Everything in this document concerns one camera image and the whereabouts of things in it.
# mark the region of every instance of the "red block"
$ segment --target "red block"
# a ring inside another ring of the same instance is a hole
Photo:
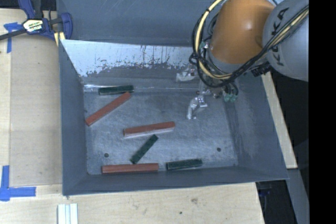
[[[101,167],[103,174],[119,174],[119,173],[141,173],[155,172],[159,170],[158,163],[143,163],[143,164],[116,164],[104,165]]]
[[[85,122],[88,126],[99,120],[100,118],[104,117],[106,114],[110,113],[112,110],[120,106],[121,104],[125,103],[128,99],[131,98],[131,94],[126,92],[119,96],[118,98],[114,99],[111,103],[104,106],[102,109],[98,110],[96,113],[92,114],[91,116],[85,119]]]
[[[168,121],[168,122],[127,128],[123,130],[123,135],[124,137],[133,137],[140,135],[161,134],[171,132],[174,130],[174,128],[175,128],[175,122]]]

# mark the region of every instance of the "gray bin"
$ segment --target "gray bin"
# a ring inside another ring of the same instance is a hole
[[[175,77],[188,64],[194,25],[212,2],[57,0],[58,14],[69,12],[74,24],[71,39],[59,44],[64,195],[288,178],[260,77],[239,78],[235,102],[207,96],[208,108],[186,118],[199,80]],[[98,87],[129,84],[130,100],[86,126],[86,117],[118,96],[98,95]],[[174,131],[158,134],[139,161],[159,163],[158,172],[101,174],[102,165],[131,164],[149,138],[124,138],[123,128],[165,121],[175,122]],[[165,169],[166,162],[190,158],[203,166]]]

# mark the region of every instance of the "bin floor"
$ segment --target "bin floor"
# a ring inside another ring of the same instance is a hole
[[[85,92],[85,117],[118,96]],[[130,158],[150,138],[124,138],[123,129],[167,121],[175,122],[174,131],[157,134],[159,139],[138,163],[159,163],[159,170],[165,170],[166,162],[192,158],[202,159],[201,168],[237,165],[225,103],[207,96],[208,107],[188,120],[187,108],[195,96],[195,91],[180,90],[132,93],[131,99],[86,127],[88,173],[101,174],[102,165],[131,164]]]

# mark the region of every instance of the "wooden table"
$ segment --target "wooden table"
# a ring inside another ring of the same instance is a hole
[[[25,19],[20,9],[0,9],[0,35],[5,23]],[[37,188],[36,197],[0,201],[0,223],[56,223],[58,204],[73,203],[87,224],[264,223],[255,183],[64,197],[57,45],[26,34],[12,43],[7,53],[0,41],[0,166],[10,166],[10,186]],[[270,74],[263,82],[286,167],[297,168]]]

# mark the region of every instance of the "blue tape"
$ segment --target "blue tape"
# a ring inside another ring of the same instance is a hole
[[[12,197],[35,197],[36,187],[9,187],[9,165],[2,167],[0,201],[9,201]]]
[[[12,31],[23,29],[23,26],[18,23],[4,24],[4,27],[9,33]],[[12,38],[9,37],[7,42],[7,53],[10,53],[11,51],[12,51]]]

